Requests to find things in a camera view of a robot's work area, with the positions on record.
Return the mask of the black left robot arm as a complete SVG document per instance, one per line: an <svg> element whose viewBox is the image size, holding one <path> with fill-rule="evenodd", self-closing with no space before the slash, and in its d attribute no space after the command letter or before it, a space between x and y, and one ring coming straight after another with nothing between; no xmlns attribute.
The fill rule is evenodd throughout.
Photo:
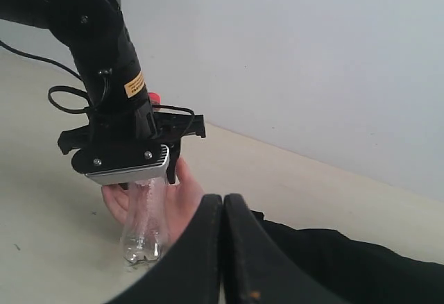
<svg viewBox="0 0 444 304"><path fill-rule="evenodd" d="M151 101L121 0L1 0L1 18L46 29L70 51L88 124L63 131L58 147L73 169L100 185L176 180L181 139L205 136L202 115Z"/></svg>

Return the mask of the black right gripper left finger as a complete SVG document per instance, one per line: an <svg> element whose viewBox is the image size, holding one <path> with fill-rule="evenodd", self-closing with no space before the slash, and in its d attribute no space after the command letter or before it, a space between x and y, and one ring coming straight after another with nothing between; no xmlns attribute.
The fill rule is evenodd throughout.
<svg viewBox="0 0 444 304"><path fill-rule="evenodd" d="M111 303L218 303L222 199L205 195L166 255Z"/></svg>

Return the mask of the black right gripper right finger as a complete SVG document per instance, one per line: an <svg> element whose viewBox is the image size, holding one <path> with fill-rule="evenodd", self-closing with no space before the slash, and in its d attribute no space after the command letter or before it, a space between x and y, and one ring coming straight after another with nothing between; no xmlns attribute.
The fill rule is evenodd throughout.
<svg viewBox="0 0 444 304"><path fill-rule="evenodd" d="M226 303L344 303L299 269L267 235L244 198L223 200L221 272Z"/></svg>

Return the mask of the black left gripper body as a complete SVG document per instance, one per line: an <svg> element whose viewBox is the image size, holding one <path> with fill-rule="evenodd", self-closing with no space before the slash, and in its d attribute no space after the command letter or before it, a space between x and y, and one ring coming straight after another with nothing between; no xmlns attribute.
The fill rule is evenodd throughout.
<svg viewBox="0 0 444 304"><path fill-rule="evenodd" d="M94 143L153 141L178 144L182 137L206 137L204 116L189 108L172 105L149 105L117 115L100 115L88 111L89 123L65 130L58 138L62 154L83 149Z"/></svg>

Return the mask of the black sleeved forearm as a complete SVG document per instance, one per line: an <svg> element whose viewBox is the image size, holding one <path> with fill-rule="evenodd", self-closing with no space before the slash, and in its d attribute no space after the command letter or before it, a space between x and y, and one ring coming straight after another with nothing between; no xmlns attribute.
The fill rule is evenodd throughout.
<svg viewBox="0 0 444 304"><path fill-rule="evenodd" d="M337 230L293 229L255 218L308 276L349 303L442 303L443 265L404 257Z"/></svg>

